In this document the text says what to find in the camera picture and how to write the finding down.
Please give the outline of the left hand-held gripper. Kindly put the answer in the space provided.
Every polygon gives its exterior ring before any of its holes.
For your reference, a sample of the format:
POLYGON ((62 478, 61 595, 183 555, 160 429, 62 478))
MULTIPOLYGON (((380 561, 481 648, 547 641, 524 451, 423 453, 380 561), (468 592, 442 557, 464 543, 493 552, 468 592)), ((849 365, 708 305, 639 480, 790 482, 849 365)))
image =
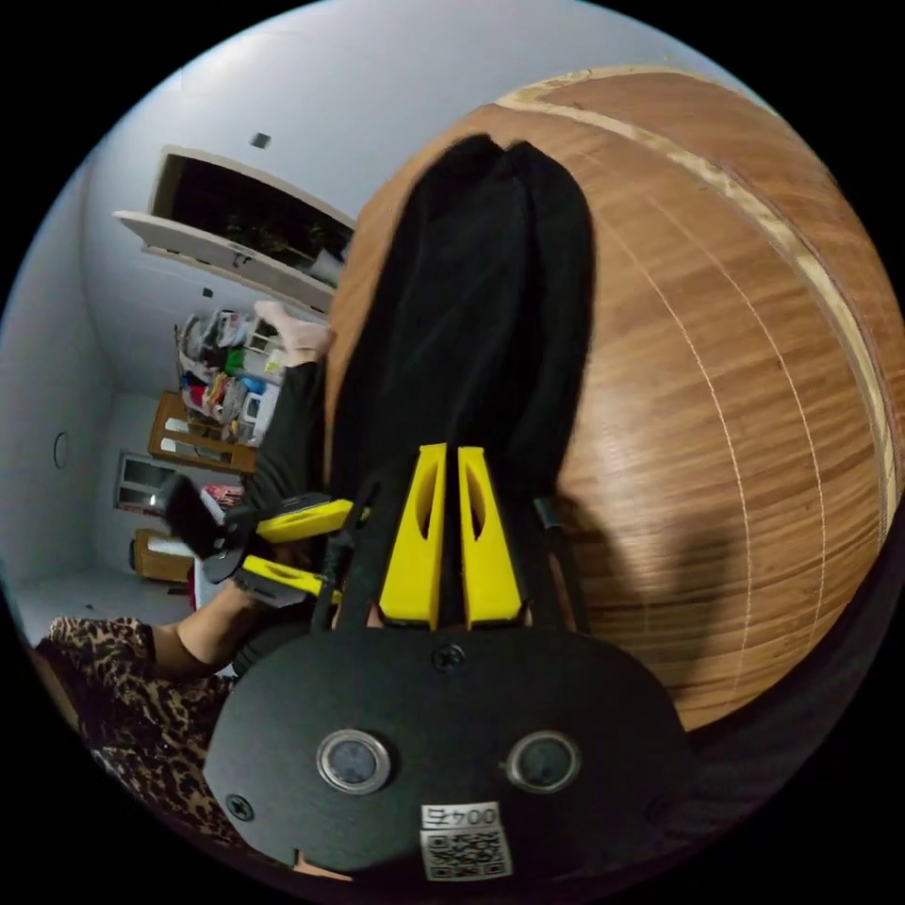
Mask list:
POLYGON ((345 500, 307 507, 236 507, 226 515, 214 553, 203 561, 203 573, 213 584, 233 581, 256 601, 272 608, 282 609, 308 598, 316 600, 324 579, 269 561, 272 548, 275 543, 333 534, 343 527, 352 509, 353 504, 345 500))

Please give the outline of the person's left hand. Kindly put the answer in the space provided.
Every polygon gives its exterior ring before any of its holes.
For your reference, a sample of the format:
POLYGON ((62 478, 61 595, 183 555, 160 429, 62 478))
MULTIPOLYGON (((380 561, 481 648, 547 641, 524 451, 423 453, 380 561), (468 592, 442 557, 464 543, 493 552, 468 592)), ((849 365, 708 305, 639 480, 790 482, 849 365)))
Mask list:
POLYGON ((227 581, 200 611, 206 626, 217 634, 243 634, 260 616, 259 601, 243 586, 227 581))

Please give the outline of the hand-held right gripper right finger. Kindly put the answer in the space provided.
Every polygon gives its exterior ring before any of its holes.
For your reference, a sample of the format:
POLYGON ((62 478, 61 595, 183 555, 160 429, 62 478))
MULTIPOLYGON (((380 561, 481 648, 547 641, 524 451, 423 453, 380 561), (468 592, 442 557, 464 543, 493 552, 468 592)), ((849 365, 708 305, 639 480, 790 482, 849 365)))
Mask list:
POLYGON ((466 625, 473 631, 514 623, 522 595, 484 450, 459 448, 457 469, 466 625))

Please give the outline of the person's right hand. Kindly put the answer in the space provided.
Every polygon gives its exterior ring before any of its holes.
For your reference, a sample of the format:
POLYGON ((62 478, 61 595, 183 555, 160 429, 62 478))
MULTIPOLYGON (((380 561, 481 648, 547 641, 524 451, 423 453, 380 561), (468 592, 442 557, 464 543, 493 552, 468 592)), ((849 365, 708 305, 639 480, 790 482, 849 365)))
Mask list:
POLYGON ((294 870, 296 872, 306 874, 308 876, 314 877, 322 877, 331 880, 340 880, 340 881, 351 881, 353 878, 342 873, 338 873, 334 870, 330 870, 328 868, 320 867, 315 864, 311 864, 303 855, 302 852, 299 852, 296 859, 296 864, 294 866, 294 870))

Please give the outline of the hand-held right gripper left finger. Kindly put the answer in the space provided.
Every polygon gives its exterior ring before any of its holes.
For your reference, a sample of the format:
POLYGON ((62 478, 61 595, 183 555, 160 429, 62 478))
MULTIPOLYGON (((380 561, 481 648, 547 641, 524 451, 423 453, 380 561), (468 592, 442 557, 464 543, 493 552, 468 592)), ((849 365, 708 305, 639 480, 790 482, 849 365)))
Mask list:
POLYGON ((379 599, 391 624, 437 626, 442 574, 447 448, 424 445, 413 469, 379 599))

